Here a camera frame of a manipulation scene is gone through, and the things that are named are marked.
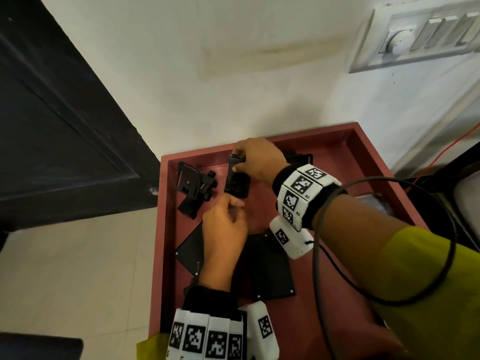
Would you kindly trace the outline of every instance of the cable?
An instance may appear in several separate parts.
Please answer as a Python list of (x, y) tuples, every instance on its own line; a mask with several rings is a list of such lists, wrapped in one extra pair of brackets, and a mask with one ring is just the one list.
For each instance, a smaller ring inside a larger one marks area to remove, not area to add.
[[(478, 128), (480, 128), (480, 122), (477, 123), (477, 125), (475, 125), (474, 127), (472, 127), (469, 131), (467, 131), (465, 134), (463, 134), (462, 136), (460, 136), (458, 139), (456, 139), (453, 143), (451, 143), (450, 145), (448, 145), (445, 149), (443, 149), (440, 154), (437, 155), (437, 157), (435, 159), (433, 159), (433, 161), (428, 164), (428, 166), (423, 169), (419, 175), (417, 175), (417, 177), (415, 178), (415, 180), (413, 181), (413, 184), (417, 183), (419, 181), (420, 178), (422, 178), (423, 176), (425, 176), (427, 174), (427, 172), (430, 170), (430, 168), (432, 168), (435, 163), (438, 161), (438, 159), (440, 159), (440, 157), (448, 150), (450, 149), (452, 146), (454, 146), (455, 144), (457, 144), (460, 140), (466, 138), (467, 136), (469, 136), (470, 134), (472, 134), (475, 130), (477, 130)], [(405, 193), (408, 193), (410, 192), (410, 190), (412, 189), (412, 187), (408, 187), (405, 189)]]
[[(357, 183), (362, 183), (362, 182), (368, 182), (368, 181), (390, 181), (390, 182), (397, 182), (397, 183), (405, 183), (406, 185), (410, 187), (417, 188), (421, 190), (422, 192), (426, 193), (430, 198), (435, 200), (439, 205), (442, 206), (442, 208), (445, 210), (445, 212), (448, 215), (448, 218), (450, 219), (453, 227), (453, 238), (450, 239), (450, 248), (448, 249), (448, 254), (447, 254), (447, 259), (445, 260), (445, 264), (443, 265), (440, 273), (437, 275), (437, 277), (423, 290), (421, 290), (419, 293), (417, 293), (414, 296), (411, 296), (406, 299), (401, 299), (401, 300), (390, 300), (390, 299), (382, 299), (379, 297), (376, 297), (367, 291), (359, 288), (355, 283), (353, 283), (347, 276), (340, 270), (340, 268), (335, 264), (333, 258), (330, 256), (330, 254), (327, 252), (327, 250), (320, 244), (320, 231), (322, 229), (324, 220), (325, 220), (325, 215), (327, 212), (328, 207), (332, 204), (333, 200), (340, 194), (342, 193), (346, 188), (351, 187)], [(387, 177), (387, 176), (368, 176), (364, 178), (360, 178), (351, 182), (348, 182), (346, 184), (343, 184), (341, 187), (338, 187), (335, 189), (332, 194), (328, 197), (326, 200), (325, 204), (323, 205), (320, 214), (318, 215), (316, 227), (315, 227), (315, 236), (313, 238), (313, 256), (312, 256), (312, 267), (313, 267), (313, 289), (315, 292), (315, 304), (317, 307), (317, 314), (318, 314), (318, 320), (320, 322), (320, 327), (321, 331), (323, 333), (323, 338), (325, 340), (325, 344), (327, 346), (327, 350), (330, 353), (330, 357), (332, 360), (336, 360), (337, 357), (335, 355), (332, 343), (330, 341), (330, 337), (327, 332), (327, 321), (325, 320), (325, 314), (324, 314), (324, 309), (323, 309), (323, 303), (322, 303), (322, 292), (321, 292), (321, 287), (320, 287), (320, 255), (319, 252), (322, 250), (327, 258), (330, 260), (330, 262), (333, 264), (333, 267), (335, 270), (341, 275), (345, 281), (351, 285), (353, 289), (355, 289), (358, 293), (362, 294), (365, 296), (367, 299), (369, 299), (372, 302), (375, 303), (380, 303), (385, 306), (390, 306), (390, 307), (400, 307), (400, 306), (406, 306), (410, 305), (413, 303), (416, 303), (418, 301), (421, 301), (425, 299), (427, 296), (430, 296), (432, 293), (435, 292), (439, 288), (439, 286), (445, 281), (447, 278), (447, 274), (452, 267), (453, 260), (455, 257), (455, 252), (457, 249), (457, 239), (458, 239), (458, 233), (457, 233), (457, 226), (455, 224), (455, 221), (452, 217), (452, 214), (447, 210), (445, 204), (441, 201), (438, 201), (435, 199), (435, 197), (429, 193), (426, 189), (417, 186), (414, 183), (411, 183), (409, 181), (403, 180), (403, 179), (397, 179), (393, 177)]]

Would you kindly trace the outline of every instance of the brown stain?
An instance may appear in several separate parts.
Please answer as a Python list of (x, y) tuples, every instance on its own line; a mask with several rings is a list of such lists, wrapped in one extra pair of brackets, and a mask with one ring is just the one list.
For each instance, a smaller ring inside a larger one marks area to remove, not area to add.
[(348, 40), (346, 35), (334, 35), (239, 53), (215, 54), (202, 48), (203, 72), (215, 77), (291, 67), (340, 54), (346, 50)]

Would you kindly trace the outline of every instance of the floor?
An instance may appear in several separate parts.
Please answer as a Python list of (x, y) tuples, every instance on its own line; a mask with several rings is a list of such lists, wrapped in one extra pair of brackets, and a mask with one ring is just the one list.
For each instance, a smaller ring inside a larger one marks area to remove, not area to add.
[(82, 338), (134, 360), (148, 336), (157, 209), (15, 232), (0, 253), (0, 331)]

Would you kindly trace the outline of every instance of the qr code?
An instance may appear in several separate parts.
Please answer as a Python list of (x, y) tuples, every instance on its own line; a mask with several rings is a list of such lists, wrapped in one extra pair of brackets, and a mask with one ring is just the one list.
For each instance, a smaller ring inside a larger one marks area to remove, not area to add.
[(316, 180), (319, 180), (321, 177), (325, 177), (327, 175), (327, 173), (322, 172), (320, 169), (317, 168), (309, 169), (304, 173)]
[(242, 360), (242, 335), (231, 333), (228, 336), (228, 360)]
[(258, 325), (260, 326), (261, 337), (264, 339), (273, 333), (272, 325), (268, 320), (268, 316), (263, 316), (260, 320), (258, 320)]
[(205, 327), (194, 324), (187, 325), (185, 340), (183, 340), (183, 351), (202, 353), (205, 338)]
[(275, 232), (275, 236), (282, 245), (285, 245), (287, 242), (290, 241), (282, 229), (279, 229), (277, 232)]
[(293, 213), (287, 210), (285, 207), (282, 207), (283, 217), (287, 220), (291, 225), (293, 225)]
[(180, 349), (180, 343), (182, 341), (183, 326), (184, 324), (181, 322), (173, 322), (169, 346), (176, 349)]
[(283, 204), (287, 206), (290, 210), (294, 211), (295, 207), (297, 207), (297, 203), (299, 201), (298, 196), (290, 192), (289, 190), (285, 193), (285, 198), (283, 199)]
[(307, 177), (299, 176), (290, 187), (298, 193), (303, 194), (311, 187), (313, 183), (314, 182), (309, 180)]
[(206, 358), (224, 359), (227, 351), (227, 335), (226, 332), (208, 331), (208, 340), (206, 347)]

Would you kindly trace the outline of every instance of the red wooden tray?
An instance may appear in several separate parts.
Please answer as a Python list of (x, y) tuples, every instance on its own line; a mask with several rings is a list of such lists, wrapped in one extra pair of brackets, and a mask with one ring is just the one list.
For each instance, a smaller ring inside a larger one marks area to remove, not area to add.
[[(366, 176), (392, 176), (358, 123), (278, 135), (268, 140), (282, 150), (295, 149), (298, 153), (313, 154), (316, 166), (342, 182)], [(190, 285), (192, 275), (175, 260), (174, 251), (223, 192), (228, 168), (226, 161), (232, 147), (232, 144), (221, 145), (161, 158), (149, 336), (170, 332), (175, 309), (183, 304), (183, 289)], [(218, 187), (213, 192), (213, 198), (202, 205), (195, 220), (177, 210), (185, 197), (175, 191), (178, 162), (181, 160), (204, 172), (212, 169), (217, 173)], [(374, 192), (383, 195), (398, 218), (426, 227), (397, 183), (377, 181), (348, 189), (352, 196)], [(275, 201), (270, 187), (252, 180), (249, 197), (245, 200), (250, 234), (266, 230), (269, 222), (278, 215)], [(349, 287), (324, 255), (320, 264), (328, 326), (335, 348), (343, 351), (342, 358), (364, 359), (400, 348), (393, 333), (375, 324), (367, 301)], [(290, 260), (290, 266), (297, 295), (266, 301), (280, 347), (280, 358), (327, 359), (315, 310), (312, 252), (298, 260)], [(246, 298), (240, 298), (238, 304), (249, 302)]]

